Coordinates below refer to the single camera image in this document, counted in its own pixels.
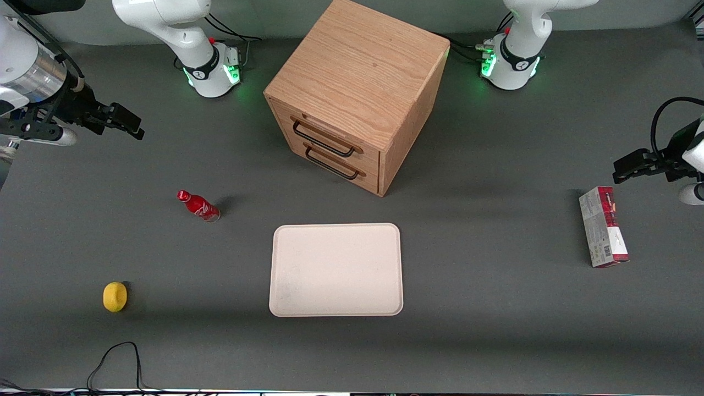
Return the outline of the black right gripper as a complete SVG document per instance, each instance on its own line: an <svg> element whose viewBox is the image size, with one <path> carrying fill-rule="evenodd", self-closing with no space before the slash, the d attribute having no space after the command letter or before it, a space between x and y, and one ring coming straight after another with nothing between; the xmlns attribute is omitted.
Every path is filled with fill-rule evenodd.
<svg viewBox="0 0 704 396"><path fill-rule="evenodd" d="M136 140L143 140L144 129L141 118L118 103L109 107L95 98L93 90L83 85L77 92L77 82L66 82L52 96L53 117L63 123L75 124L101 135L106 128L118 129L128 133Z"/></svg>

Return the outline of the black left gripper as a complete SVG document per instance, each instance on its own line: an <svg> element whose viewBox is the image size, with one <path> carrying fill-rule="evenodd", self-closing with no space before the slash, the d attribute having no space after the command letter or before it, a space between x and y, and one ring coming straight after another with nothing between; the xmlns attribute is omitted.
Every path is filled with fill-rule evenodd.
<svg viewBox="0 0 704 396"><path fill-rule="evenodd" d="M656 132L657 122L652 125L652 150L658 158L658 165L653 162L652 153L646 148L632 151L623 158L614 161L613 182L616 185L629 179L658 174L658 169L664 171L669 182L682 178L695 178L702 182L702 171L688 164L683 155L696 140L696 133L701 125L701 120L695 120L689 125L679 129L672 135L666 148L659 150Z"/></svg>

